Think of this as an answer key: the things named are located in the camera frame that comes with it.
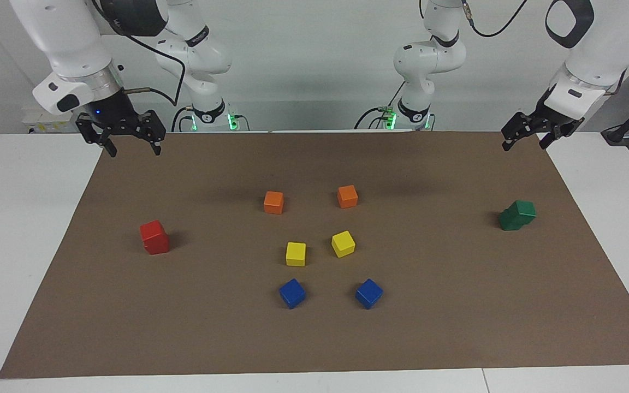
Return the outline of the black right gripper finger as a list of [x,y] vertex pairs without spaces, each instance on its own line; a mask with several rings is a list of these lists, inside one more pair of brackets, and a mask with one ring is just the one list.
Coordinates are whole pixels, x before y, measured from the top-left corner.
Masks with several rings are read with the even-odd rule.
[[117,147],[115,147],[110,139],[112,131],[115,131],[115,127],[103,125],[102,131],[97,132],[94,125],[95,123],[92,121],[90,115],[78,115],[76,119],[76,126],[87,144],[98,145],[111,157],[116,157]]
[[154,110],[138,115],[138,137],[150,144],[156,156],[161,154],[161,142],[164,141],[166,134],[165,126]]

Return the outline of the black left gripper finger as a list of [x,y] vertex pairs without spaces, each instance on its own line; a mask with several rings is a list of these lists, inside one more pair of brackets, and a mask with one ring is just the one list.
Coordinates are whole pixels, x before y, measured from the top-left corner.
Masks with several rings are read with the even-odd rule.
[[554,124],[550,127],[550,130],[546,132],[544,137],[542,137],[539,141],[539,146],[542,150],[548,149],[549,145],[552,142],[557,141],[562,137],[562,126],[558,124]]
[[515,142],[523,139],[527,136],[531,136],[531,127],[529,117],[523,112],[516,112],[507,121],[504,127],[502,127],[502,136],[504,142],[502,142],[502,149],[508,152]]

